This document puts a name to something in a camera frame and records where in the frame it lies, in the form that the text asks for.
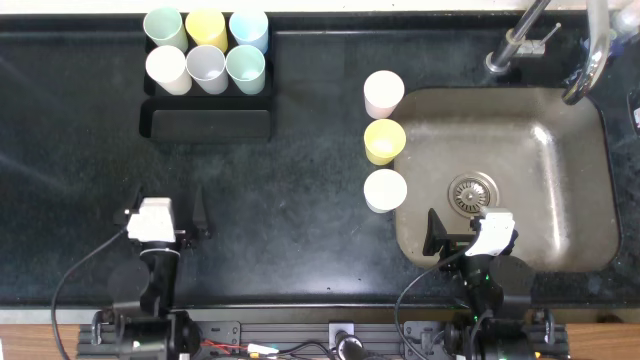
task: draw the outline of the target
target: drain strainer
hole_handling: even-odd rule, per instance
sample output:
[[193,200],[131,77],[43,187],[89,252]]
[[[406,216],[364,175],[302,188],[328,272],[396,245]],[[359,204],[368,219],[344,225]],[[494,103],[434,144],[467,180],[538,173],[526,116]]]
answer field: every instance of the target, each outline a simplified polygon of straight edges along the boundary
[[473,217],[485,206],[498,206],[498,188],[486,174],[478,171],[457,176],[449,185],[449,203],[464,217]]

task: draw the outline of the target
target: sink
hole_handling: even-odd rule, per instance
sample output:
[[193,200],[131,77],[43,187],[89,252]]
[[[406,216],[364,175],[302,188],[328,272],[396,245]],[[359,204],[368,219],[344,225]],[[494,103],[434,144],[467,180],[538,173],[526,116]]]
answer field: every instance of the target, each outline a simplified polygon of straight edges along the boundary
[[600,113],[562,89],[424,89],[391,116],[407,134],[394,168],[407,181],[397,240],[418,266],[427,212],[468,234],[482,206],[509,209],[520,236],[514,256],[539,271],[592,271],[616,255],[618,224]]

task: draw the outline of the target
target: wooden surface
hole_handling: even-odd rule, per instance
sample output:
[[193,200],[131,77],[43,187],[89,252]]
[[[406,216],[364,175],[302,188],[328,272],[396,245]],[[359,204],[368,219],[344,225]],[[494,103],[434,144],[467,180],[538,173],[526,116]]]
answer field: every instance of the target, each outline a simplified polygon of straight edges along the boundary
[[[640,324],[570,324],[572,360],[640,359]],[[75,358],[77,325],[60,326],[63,344]],[[60,359],[50,325],[0,325],[4,360]]]

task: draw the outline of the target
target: faucet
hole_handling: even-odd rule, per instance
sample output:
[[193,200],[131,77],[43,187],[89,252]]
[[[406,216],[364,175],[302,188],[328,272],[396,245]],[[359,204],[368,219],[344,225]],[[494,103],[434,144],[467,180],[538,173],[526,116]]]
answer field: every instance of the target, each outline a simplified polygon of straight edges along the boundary
[[[509,69],[514,56],[518,55],[520,47],[525,44],[525,36],[540,17],[551,0],[535,0],[524,13],[518,24],[509,29],[505,40],[497,51],[491,52],[485,59],[485,65],[493,74],[503,74]],[[596,84],[609,56],[609,9],[606,0],[587,0],[587,16],[589,19],[589,56],[582,68],[582,72],[562,94],[562,101],[567,105],[575,105]],[[537,47],[543,46],[551,34],[541,41]]]

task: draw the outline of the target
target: yellow cup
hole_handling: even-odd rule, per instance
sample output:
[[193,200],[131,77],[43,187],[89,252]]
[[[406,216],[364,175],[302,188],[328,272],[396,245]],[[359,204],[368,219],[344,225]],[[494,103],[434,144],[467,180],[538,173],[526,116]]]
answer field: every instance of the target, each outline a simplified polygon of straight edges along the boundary
[[187,15],[185,27],[198,45],[213,45],[227,51],[227,26],[222,13],[216,9],[199,9]]
[[367,158],[375,165],[390,163],[404,149],[406,143],[404,129],[393,120],[376,120],[369,124],[364,132]]

